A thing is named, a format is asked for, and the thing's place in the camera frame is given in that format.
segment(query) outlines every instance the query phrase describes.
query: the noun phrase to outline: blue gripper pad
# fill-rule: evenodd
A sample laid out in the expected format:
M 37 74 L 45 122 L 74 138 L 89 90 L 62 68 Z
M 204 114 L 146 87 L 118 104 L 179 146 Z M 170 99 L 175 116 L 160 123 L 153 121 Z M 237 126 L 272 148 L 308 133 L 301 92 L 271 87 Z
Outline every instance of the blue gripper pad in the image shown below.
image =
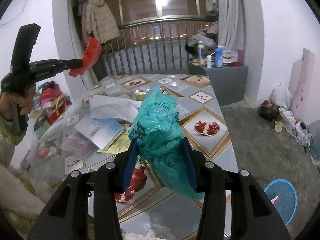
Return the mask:
M 183 158 L 184 166 L 187 171 L 187 176 L 189 179 L 190 186 L 197 192 L 198 182 L 197 182 L 197 170 L 195 164 L 191 157 L 191 146 L 187 138 L 183 138 L 181 141 L 181 155 Z
M 138 143 L 137 140 L 132 140 L 133 145 L 130 145 L 128 151 L 129 156 L 127 163 L 123 170 L 123 181 L 122 181 L 122 190 L 125 191 L 129 186 L 133 174 L 134 167 L 136 165 L 137 156 L 138 156 Z

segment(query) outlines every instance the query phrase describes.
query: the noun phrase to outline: metal railing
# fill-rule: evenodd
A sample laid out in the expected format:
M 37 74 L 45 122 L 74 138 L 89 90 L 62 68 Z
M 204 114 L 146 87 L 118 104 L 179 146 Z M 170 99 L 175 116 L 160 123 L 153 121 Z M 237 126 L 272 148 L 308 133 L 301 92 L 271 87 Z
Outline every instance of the metal railing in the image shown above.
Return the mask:
M 185 44 L 214 21 L 212 17 L 170 16 L 121 25 L 120 37 L 103 46 L 106 74 L 187 73 Z

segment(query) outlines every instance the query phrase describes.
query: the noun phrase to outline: blue rim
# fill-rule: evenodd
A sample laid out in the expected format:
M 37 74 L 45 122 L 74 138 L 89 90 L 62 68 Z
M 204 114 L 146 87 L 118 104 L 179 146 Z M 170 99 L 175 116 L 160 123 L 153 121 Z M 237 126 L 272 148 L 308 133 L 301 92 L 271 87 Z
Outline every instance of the blue rim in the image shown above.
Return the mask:
M 296 193 L 296 190 L 294 189 L 294 186 L 293 186 L 289 181 L 287 181 L 287 180 L 285 180 L 285 179 L 276 179 L 276 180 L 270 182 L 270 183 L 266 186 L 266 188 L 264 189 L 264 192 L 266 192 L 266 191 L 268 190 L 268 188 L 270 188 L 270 186 L 273 185 L 273 184 L 275 184 L 276 182 L 284 182 L 284 183 L 288 184 L 288 185 L 292 188 L 292 191 L 294 192 L 294 197 L 295 197 L 294 210 L 293 210 L 292 216 L 290 217 L 290 219 L 288 220 L 288 222 L 285 224 L 285 226 L 287 226 L 287 225 L 291 222 L 291 220 L 292 220 L 292 218 L 293 218 L 293 216 L 294 216 L 294 214 L 295 214 L 295 212 L 296 212 L 296 209 L 297 209 L 297 202 L 298 202 L 298 200 L 297 200 L 297 199 L 298 199 L 298 198 L 297 198 L 297 193 Z

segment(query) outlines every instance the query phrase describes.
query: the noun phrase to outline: patterned tablecloth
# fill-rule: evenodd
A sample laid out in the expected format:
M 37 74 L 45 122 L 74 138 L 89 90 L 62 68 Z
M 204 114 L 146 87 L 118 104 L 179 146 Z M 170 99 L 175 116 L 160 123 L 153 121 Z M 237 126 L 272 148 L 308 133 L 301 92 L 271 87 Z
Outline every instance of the patterned tablecloth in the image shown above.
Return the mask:
M 164 93 L 173 94 L 179 110 L 179 124 L 192 147 L 203 152 L 207 159 L 212 160 L 221 168 L 238 172 L 228 129 L 208 77 L 162 74 L 128 75 L 107 77 L 101 81 L 100 85 L 82 95 L 83 101 L 92 95 L 104 93 L 110 97 L 135 99 L 136 90 L 152 89 L 157 86 L 160 86 L 165 91 Z M 74 110 L 64 119 L 67 120 L 64 121 L 66 125 L 64 130 L 57 133 L 56 138 L 51 138 L 49 143 L 46 141 L 45 147 L 49 146 L 54 149 L 54 146 L 57 146 L 55 142 L 67 136 L 74 129 L 78 120 L 89 112 L 90 109 L 81 103 L 78 108 L 74 106 Z M 74 117 L 73 121 L 68 123 L 71 116 Z M 220 130 L 215 136 L 200 135 L 194 129 L 195 124 L 199 121 L 214 121 L 220 126 Z M 57 187 L 70 173 L 70 162 L 74 164 L 74 170 L 78 169 L 85 173 L 98 169 L 104 163 L 112 161 L 114 157 L 114 154 L 98 154 L 95 151 L 82 161 L 56 149 L 56 153 L 53 153 L 51 158 L 48 160 L 44 158 L 41 159 L 41 162 L 36 163 L 36 172 L 42 174 L 52 187 Z M 145 174 L 146 184 L 143 189 L 135 193 L 134 200 L 129 203 L 117 203 L 121 228 L 128 232 L 168 240 L 195 239 L 203 201 L 194 201 L 164 187 L 150 167 L 147 167 Z M 93 198 L 94 195 L 89 198 L 88 214 L 91 216 L 93 216 Z M 229 236 L 230 233 L 231 200 L 230 191 L 226 191 L 225 235 Z

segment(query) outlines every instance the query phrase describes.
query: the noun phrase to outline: hand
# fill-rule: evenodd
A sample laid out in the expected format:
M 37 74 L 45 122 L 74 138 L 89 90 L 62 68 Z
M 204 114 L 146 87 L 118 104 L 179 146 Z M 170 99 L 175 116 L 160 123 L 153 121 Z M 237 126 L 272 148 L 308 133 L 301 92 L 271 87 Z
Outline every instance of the hand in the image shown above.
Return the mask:
M 17 103 L 21 108 L 20 114 L 30 114 L 33 106 L 33 98 L 36 95 L 36 85 L 29 88 L 27 96 L 23 98 L 14 92 L 5 92 L 0 98 L 0 116 L 6 120 L 12 120 L 11 102 Z

